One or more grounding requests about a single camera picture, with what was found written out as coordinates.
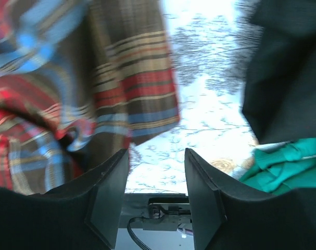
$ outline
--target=wire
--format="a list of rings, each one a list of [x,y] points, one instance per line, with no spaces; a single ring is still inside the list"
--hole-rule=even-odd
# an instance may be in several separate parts
[[[127,230],[128,233],[131,237],[131,239],[137,244],[137,246],[139,246],[142,250],[152,250],[151,248],[149,248],[147,245],[145,245],[136,235],[135,233],[132,231],[131,229],[131,223],[133,222],[143,222],[143,218],[142,217],[135,217],[129,220],[128,222],[128,226],[127,226]]]

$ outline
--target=white tabletop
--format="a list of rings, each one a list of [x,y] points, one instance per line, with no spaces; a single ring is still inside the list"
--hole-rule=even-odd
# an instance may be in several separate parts
[[[160,0],[172,42],[180,125],[131,147],[127,193],[187,193],[184,149],[238,178],[254,148],[243,118],[242,74],[256,41],[253,0]]]

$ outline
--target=plaid cloth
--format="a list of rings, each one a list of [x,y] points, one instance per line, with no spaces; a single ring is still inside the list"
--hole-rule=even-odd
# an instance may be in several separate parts
[[[45,193],[178,121],[157,0],[0,0],[0,186]]]

